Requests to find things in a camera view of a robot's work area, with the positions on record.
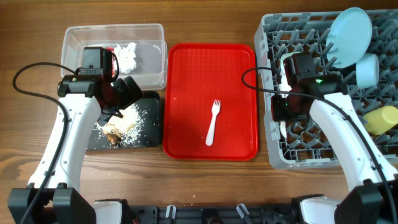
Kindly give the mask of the white plastic spoon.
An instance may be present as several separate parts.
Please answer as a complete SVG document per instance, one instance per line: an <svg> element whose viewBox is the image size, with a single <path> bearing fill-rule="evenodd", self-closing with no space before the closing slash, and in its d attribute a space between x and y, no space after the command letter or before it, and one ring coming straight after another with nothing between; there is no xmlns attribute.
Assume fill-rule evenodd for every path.
<svg viewBox="0 0 398 224"><path fill-rule="evenodd" d="M286 122L280 121L279 128L280 128L280 135L286 139L287 138Z"/></svg>

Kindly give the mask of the rice and food scraps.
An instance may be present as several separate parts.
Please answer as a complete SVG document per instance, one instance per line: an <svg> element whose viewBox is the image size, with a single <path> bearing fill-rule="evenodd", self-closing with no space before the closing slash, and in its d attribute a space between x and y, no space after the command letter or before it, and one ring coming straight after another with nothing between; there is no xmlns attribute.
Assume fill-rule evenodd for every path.
<svg viewBox="0 0 398 224"><path fill-rule="evenodd" d="M144 126L144 118L137 105L133 104L120 111L122 118L112 116L104 124L95 124L94 130L99 131L99 137L105 137L111 147L127 146L141 136Z"/></svg>

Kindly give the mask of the white tissue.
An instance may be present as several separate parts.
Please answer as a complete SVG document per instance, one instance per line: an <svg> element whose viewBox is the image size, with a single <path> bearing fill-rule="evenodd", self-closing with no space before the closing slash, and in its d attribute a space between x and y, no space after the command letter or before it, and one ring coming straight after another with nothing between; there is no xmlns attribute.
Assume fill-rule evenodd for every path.
<svg viewBox="0 0 398 224"><path fill-rule="evenodd" d="M114 70L119 69L119 73L128 74L137 67L136 62L136 46L135 42L131 42L127 47L117 45L113 52L116 55L118 64L113 62Z"/></svg>

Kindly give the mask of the white plastic fork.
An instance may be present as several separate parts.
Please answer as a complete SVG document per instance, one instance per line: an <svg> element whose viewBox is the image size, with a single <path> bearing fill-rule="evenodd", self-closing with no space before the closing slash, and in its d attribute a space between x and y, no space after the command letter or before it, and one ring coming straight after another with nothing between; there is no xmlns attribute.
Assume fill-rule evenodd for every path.
<svg viewBox="0 0 398 224"><path fill-rule="evenodd" d="M211 146L213 144L216 118L217 118L218 113L220 112L220 108L221 108L221 101L215 100L211 107L211 113L212 113L211 123L210 123L209 129L208 129L208 133L206 135L205 144L207 146Z"/></svg>

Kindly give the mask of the light blue bowl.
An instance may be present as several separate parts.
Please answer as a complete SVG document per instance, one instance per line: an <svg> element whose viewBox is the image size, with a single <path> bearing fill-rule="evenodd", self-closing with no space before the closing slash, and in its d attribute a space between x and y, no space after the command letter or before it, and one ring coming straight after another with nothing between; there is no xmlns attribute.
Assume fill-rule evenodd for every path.
<svg viewBox="0 0 398 224"><path fill-rule="evenodd" d="M374 86L379 81L379 60L376 54L365 53L356 63L356 82L360 89Z"/></svg>

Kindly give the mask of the yellow plastic cup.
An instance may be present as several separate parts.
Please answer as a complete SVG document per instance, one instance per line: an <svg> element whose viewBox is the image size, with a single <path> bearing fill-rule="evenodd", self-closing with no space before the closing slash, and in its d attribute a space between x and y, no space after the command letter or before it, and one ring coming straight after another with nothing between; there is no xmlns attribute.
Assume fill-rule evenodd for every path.
<svg viewBox="0 0 398 224"><path fill-rule="evenodd" d="M364 115L367 132L381 135L397 125L397 108L395 106L383 106Z"/></svg>

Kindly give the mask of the light blue plate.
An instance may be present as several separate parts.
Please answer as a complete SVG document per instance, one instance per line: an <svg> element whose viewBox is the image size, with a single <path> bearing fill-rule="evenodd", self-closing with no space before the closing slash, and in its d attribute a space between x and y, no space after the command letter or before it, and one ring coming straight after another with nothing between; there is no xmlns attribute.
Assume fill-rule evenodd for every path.
<svg viewBox="0 0 398 224"><path fill-rule="evenodd" d="M346 68L356 63L367 51L372 37L372 23L366 12L358 7L346 9L334 20L326 38L326 53L333 58L335 68Z"/></svg>

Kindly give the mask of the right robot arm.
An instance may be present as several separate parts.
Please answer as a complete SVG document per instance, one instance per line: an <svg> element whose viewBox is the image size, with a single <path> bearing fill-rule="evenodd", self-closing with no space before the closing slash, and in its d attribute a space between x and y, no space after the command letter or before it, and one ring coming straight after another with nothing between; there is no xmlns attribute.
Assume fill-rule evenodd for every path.
<svg viewBox="0 0 398 224"><path fill-rule="evenodd" d="M397 223L397 169L382 156L354 112L337 75L319 75L310 54L281 58L272 119L308 116L320 127L345 173L349 194L341 202L311 196L298 203L304 223Z"/></svg>

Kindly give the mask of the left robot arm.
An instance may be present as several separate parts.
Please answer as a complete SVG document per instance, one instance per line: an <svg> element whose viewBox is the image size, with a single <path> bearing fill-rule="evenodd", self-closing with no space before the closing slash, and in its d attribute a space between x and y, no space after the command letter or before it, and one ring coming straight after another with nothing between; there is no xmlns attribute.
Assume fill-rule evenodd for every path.
<svg viewBox="0 0 398 224"><path fill-rule="evenodd" d="M58 84L58 115L42 160L24 188L14 188L8 207L16 223L133 223L125 199L89 204L80 175L93 126L106 110L125 109L143 93L132 77L66 75Z"/></svg>

